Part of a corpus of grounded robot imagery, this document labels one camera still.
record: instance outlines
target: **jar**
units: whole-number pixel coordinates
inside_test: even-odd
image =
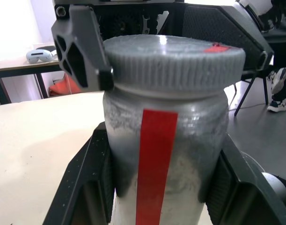
[[[157,35],[114,37],[104,42],[104,48],[115,84],[103,98],[117,193],[112,224],[198,224],[226,136],[228,104],[223,89],[240,80],[244,51]],[[142,122],[148,111],[176,115],[175,134],[171,151],[165,143],[161,149],[155,136],[166,139],[156,133],[157,125],[150,124],[155,130],[144,131],[152,132],[153,142],[147,144],[159,147],[143,158]],[[167,159],[162,193],[149,194],[162,182],[156,174],[165,170]]]

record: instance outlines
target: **chair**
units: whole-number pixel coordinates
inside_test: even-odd
[[[262,78],[263,82],[264,82],[264,98],[265,98],[265,104],[268,105],[269,104],[269,99],[268,99],[268,89],[267,89],[267,84],[266,84],[266,77],[268,76],[269,74],[269,71],[270,70],[264,70],[264,71],[261,71],[261,72],[256,72],[256,71],[248,71],[248,72],[243,72],[242,74],[242,78],[241,78],[241,81],[243,82],[246,82],[246,83],[249,83],[236,111],[235,111],[235,116],[238,114],[248,92],[250,91],[251,87],[252,87],[252,84],[253,82],[255,81],[255,79],[257,77],[259,78]]]

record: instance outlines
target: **white tabletop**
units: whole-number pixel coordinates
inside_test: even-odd
[[[102,93],[0,106],[0,225],[43,223],[65,169],[104,120]],[[200,225],[211,225],[207,211]]]

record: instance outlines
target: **floor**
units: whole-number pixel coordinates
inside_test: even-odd
[[[234,99],[234,87],[225,89],[230,104],[228,133],[237,148],[252,156],[266,172],[286,178],[286,112],[267,112],[263,80],[257,78],[242,109],[234,117],[233,109],[237,107],[248,83],[239,82],[236,86],[237,94]]]

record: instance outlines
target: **white wall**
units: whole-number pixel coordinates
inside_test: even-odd
[[[41,42],[30,0],[0,0],[0,60],[25,55]],[[12,102],[40,99],[33,75],[3,78]]]
[[[42,43],[53,42],[51,27],[56,17],[52,0],[30,0],[30,2],[42,37]]]

